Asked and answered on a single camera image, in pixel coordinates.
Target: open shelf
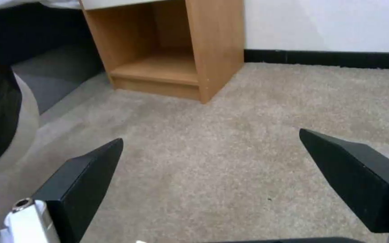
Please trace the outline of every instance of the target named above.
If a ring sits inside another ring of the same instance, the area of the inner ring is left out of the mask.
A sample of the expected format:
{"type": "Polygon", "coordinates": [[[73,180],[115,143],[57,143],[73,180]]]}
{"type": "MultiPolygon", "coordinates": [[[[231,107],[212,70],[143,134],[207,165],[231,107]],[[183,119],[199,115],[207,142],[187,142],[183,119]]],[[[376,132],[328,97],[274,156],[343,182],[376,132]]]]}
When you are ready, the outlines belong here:
{"type": "Polygon", "coordinates": [[[189,48],[161,49],[119,66],[110,75],[131,80],[199,86],[193,51],[189,48]]]}
{"type": "Polygon", "coordinates": [[[207,103],[244,63],[243,0],[80,1],[115,89],[207,103]]]}

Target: carpet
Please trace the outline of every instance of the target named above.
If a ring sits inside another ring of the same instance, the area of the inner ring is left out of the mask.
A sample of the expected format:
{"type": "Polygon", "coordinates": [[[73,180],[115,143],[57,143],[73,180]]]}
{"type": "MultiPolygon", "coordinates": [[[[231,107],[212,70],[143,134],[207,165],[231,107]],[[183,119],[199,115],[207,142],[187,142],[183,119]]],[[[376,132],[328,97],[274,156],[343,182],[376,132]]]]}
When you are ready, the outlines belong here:
{"type": "Polygon", "coordinates": [[[43,114],[102,69],[92,40],[65,45],[16,63],[13,71],[29,86],[43,114]]]}
{"type": "Polygon", "coordinates": [[[206,105],[113,90],[100,74],[43,114],[31,150],[0,177],[0,218],[65,160],[122,137],[123,155],[84,243],[328,236],[384,243],[386,235],[370,233],[327,184],[299,128],[389,157],[389,70],[247,63],[206,105]]]}

